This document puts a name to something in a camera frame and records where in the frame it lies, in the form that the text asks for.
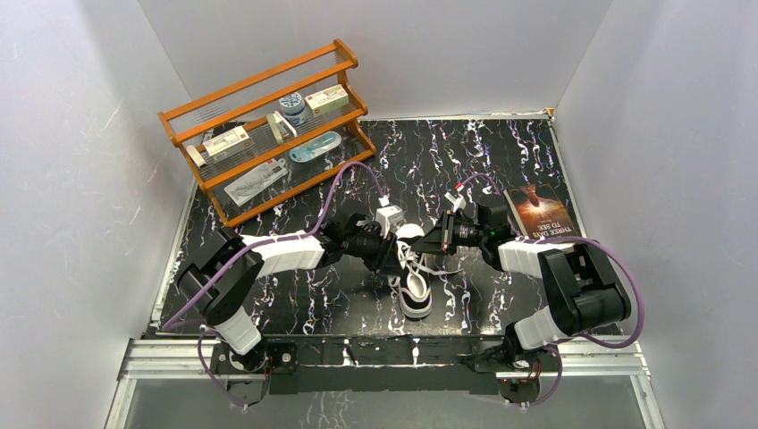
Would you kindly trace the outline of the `round blue white tin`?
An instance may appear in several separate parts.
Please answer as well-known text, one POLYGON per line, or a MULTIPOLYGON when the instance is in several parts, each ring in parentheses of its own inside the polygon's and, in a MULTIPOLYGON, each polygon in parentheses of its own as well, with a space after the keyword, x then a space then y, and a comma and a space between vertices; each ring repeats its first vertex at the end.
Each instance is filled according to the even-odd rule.
POLYGON ((292 126, 299 127, 307 121, 306 103, 299 92, 293 92, 279 99, 281 115, 292 126))

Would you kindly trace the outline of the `white patterned flat package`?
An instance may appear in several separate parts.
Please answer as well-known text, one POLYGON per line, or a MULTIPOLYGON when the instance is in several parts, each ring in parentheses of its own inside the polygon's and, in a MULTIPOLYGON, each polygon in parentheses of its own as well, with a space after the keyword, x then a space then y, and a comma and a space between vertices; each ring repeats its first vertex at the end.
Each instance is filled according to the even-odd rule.
POLYGON ((287 161, 271 159, 252 168, 223 188, 237 205, 243 206, 287 174, 287 161))

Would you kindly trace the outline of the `white shoelace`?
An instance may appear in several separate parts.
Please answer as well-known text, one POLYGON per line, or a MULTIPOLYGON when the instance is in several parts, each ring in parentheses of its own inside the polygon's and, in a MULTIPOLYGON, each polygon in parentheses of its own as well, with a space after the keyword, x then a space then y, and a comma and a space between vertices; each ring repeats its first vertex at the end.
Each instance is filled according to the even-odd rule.
POLYGON ((401 277, 388 276, 389 285, 415 301, 422 301, 431 294, 427 286, 424 275, 432 276, 453 275, 461 273, 462 270, 446 271, 435 270, 426 265, 425 255, 411 250, 411 246, 405 241, 397 242, 398 258, 405 268, 405 273, 401 277))

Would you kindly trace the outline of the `white green box top shelf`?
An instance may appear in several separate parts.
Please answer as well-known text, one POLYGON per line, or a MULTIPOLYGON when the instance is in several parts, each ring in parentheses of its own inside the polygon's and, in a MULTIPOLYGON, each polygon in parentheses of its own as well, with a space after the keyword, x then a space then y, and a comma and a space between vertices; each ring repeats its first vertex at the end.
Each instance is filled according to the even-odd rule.
POLYGON ((349 93, 341 84, 333 85, 305 97, 306 105, 314 117, 342 107, 349 100, 349 93))

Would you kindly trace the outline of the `aluminium frame rail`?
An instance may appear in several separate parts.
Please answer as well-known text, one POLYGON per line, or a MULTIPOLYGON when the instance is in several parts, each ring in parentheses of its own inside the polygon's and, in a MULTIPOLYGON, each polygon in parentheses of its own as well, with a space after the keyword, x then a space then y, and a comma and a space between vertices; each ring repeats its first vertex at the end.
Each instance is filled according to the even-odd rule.
MULTIPOLYGON (((651 375, 638 344, 604 349, 588 341, 559 345, 565 376, 651 375)), ((127 348, 119 379, 196 379, 205 374, 195 340, 136 340, 127 348)))

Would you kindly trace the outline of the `black white canvas sneaker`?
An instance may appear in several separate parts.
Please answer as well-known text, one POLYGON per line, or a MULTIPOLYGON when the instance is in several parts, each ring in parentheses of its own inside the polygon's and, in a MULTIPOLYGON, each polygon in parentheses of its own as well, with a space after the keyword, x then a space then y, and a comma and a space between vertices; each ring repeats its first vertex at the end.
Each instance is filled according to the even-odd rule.
POLYGON ((423 319, 431 313, 432 297, 425 276, 425 256, 411 247, 424 236, 424 231, 417 224, 406 223, 397 230, 396 236, 396 256, 402 273, 392 277, 390 285, 399 294, 405 317, 423 319))

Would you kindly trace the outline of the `brown book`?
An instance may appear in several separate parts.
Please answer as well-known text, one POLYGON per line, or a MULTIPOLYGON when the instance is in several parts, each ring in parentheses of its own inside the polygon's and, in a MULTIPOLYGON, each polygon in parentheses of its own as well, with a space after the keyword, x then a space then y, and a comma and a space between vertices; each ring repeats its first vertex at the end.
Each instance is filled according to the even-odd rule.
POLYGON ((528 239, 579 236, 577 224, 549 184, 510 188, 505 196, 520 232, 528 239))

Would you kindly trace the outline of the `orange wooden shelf rack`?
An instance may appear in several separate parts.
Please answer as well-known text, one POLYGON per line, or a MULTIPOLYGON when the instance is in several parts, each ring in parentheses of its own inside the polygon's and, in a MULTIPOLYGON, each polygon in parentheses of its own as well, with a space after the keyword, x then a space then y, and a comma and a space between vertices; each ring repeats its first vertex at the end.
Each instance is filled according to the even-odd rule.
POLYGON ((366 103, 351 87, 348 71, 358 67, 355 53, 340 39, 273 68, 199 97, 185 105, 158 113, 168 139, 187 162, 198 187, 204 191, 226 226, 238 226, 254 216, 332 178, 351 161, 365 161, 376 153, 362 131, 359 119, 367 115, 366 103), (278 144, 266 116, 280 110, 279 99, 293 92, 303 97, 341 84, 349 102, 294 127, 298 136, 278 144), (237 126, 243 126, 251 146, 216 162, 203 143, 237 126), (342 135, 342 143, 316 160, 298 164, 289 158, 294 147, 327 131, 342 135), (287 161, 287 174, 243 206, 237 206, 223 188, 252 168, 271 159, 287 161))

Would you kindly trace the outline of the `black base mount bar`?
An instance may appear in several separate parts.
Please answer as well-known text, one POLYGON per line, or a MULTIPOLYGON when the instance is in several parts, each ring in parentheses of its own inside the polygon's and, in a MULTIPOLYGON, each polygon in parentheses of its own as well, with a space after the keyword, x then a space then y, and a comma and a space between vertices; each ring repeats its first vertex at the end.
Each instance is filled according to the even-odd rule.
POLYGON ((227 392, 248 404, 266 395, 324 391, 467 391, 517 405, 537 400, 559 368, 556 352, 511 356, 500 335, 269 335, 249 357, 222 342, 207 355, 227 392))

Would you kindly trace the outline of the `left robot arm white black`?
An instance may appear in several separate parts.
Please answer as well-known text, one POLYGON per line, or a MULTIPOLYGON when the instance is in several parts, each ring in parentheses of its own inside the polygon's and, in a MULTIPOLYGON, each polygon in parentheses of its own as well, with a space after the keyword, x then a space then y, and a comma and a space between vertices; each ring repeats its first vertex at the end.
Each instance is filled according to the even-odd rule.
POLYGON ((222 228, 178 270, 176 285, 205 324, 232 349, 232 360, 246 372, 266 362, 267 349, 243 303, 255 281, 268 275, 333 265, 344 256, 363 261, 372 272, 390 277, 403 273, 397 238, 383 233, 365 214, 340 214, 312 234, 295 232, 258 237, 251 242, 222 228))

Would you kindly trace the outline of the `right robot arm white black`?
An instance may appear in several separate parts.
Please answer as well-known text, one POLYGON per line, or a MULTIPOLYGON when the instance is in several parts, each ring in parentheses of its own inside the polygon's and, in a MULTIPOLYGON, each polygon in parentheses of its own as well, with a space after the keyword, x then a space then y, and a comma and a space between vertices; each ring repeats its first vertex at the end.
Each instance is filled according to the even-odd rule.
POLYGON ((410 248, 420 254, 451 256, 459 247, 478 248, 495 270, 541 281, 547 299, 545 307, 509 324, 500 345, 469 358, 471 366, 490 361, 525 370, 551 345, 631 316, 632 301, 605 252, 592 241, 519 237, 503 197, 480 197, 475 217, 461 210, 444 212, 410 248))

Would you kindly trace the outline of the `blue packaged item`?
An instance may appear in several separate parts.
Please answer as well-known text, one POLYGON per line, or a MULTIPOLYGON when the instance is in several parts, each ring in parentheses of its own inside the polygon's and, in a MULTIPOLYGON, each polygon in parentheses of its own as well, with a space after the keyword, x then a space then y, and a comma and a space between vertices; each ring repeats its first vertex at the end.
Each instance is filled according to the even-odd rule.
POLYGON ((330 130, 291 149, 289 158, 294 163, 308 163, 337 148, 341 143, 342 135, 337 131, 330 130))

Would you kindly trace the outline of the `white red box middle shelf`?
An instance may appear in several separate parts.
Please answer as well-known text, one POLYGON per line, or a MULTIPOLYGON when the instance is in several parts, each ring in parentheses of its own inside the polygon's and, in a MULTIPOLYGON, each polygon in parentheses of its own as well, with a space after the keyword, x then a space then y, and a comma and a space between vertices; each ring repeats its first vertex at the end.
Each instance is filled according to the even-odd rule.
POLYGON ((243 126, 237 126, 203 143, 207 155, 216 162, 250 147, 252 139, 243 126))

